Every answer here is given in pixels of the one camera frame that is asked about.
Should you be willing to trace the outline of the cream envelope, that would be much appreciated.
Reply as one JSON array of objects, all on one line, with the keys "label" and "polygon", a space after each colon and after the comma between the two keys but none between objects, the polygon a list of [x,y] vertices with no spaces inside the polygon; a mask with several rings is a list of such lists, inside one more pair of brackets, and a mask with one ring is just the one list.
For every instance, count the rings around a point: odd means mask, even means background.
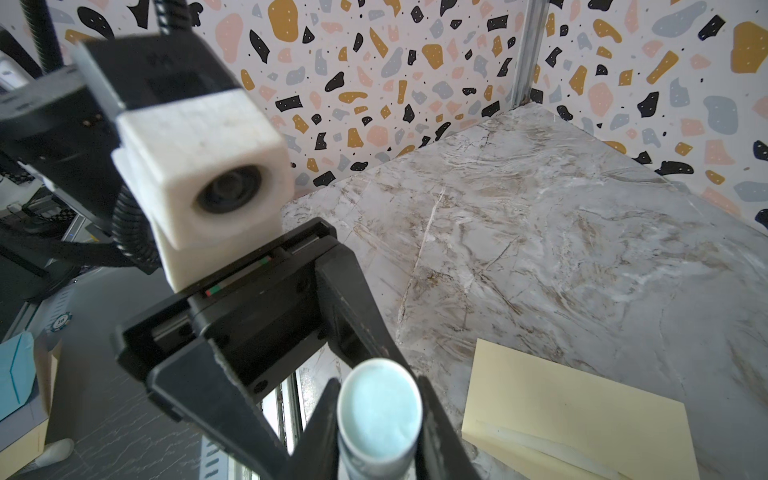
[{"label": "cream envelope", "polygon": [[682,403],[480,339],[462,437],[529,479],[696,479]]}]

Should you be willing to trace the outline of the blue white glue stick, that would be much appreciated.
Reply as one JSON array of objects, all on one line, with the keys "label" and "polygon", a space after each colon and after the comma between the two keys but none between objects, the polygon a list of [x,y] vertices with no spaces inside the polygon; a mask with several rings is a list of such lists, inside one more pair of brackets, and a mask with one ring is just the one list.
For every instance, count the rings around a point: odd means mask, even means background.
[{"label": "blue white glue stick", "polygon": [[414,461],[423,404],[413,376],[399,363],[369,359],[341,383],[338,445],[350,479],[403,479]]}]

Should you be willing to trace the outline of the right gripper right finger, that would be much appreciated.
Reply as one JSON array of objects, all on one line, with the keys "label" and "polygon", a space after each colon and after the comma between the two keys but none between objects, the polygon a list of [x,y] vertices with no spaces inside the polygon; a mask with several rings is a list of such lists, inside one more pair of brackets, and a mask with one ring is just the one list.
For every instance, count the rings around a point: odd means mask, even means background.
[{"label": "right gripper right finger", "polygon": [[419,376],[417,386],[423,403],[423,421],[415,454],[416,478],[479,480],[431,382]]}]

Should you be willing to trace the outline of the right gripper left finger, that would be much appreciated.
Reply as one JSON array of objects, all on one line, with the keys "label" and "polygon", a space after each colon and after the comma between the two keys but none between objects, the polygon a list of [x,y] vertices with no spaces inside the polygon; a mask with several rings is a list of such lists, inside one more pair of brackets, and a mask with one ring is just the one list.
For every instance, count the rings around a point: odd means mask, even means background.
[{"label": "right gripper left finger", "polygon": [[338,379],[326,384],[299,443],[281,472],[282,479],[338,478],[339,446],[337,400]]}]

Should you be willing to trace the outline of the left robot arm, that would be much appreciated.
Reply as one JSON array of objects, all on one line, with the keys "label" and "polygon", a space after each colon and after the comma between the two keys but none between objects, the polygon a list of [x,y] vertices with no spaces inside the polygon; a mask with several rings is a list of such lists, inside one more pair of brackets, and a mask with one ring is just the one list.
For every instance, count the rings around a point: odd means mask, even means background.
[{"label": "left robot arm", "polygon": [[285,147],[228,72],[61,69],[2,97],[1,149],[111,208],[112,243],[63,254],[134,266],[129,229],[154,238],[173,295],[120,325],[113,347],[159,409],[264,478],[337,476],[345,383],[328,382],[293,451],[258,402],[323,346],[350,366],[405,361],[335,228],[282,229]]}]

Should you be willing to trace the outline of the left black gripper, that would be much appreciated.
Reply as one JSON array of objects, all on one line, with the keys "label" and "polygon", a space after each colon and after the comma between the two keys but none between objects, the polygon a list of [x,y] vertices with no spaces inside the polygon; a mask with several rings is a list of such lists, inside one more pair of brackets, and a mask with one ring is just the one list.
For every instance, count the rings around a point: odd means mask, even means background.
[{"label": "left black gripper", "polygon": [[351,368],[384,358],[413,373],[354,252],[337,243],[314,218],[150,307],[118,326],[119,365],[260,478],[278,478],[287,449],[245,387],[264,398],[326,335]]}]

